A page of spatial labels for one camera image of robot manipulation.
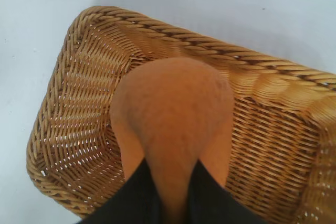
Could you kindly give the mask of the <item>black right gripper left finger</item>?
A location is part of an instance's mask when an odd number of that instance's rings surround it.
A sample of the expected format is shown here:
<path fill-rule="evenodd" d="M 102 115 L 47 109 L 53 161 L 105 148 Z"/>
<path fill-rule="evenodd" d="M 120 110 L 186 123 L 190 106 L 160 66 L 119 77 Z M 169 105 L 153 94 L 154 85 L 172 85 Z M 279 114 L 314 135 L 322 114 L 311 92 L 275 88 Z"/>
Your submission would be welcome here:
<path fill-rule="evenodd" d="M 162 222 L 161 201 L 146 160 L 112 198 L 80 221 L 87 224 Z"/>

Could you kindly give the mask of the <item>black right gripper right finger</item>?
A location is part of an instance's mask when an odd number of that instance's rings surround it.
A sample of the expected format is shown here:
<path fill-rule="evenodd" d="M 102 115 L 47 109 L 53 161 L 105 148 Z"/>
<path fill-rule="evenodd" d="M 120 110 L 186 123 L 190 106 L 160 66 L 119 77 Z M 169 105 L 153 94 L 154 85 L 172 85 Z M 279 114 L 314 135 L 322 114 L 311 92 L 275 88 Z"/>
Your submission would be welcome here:
<path fill-rule="evenodd" d="M 252 223 L 253 213 L 223 189 L 198 161 L 188 186 L 187 223 Z"/>

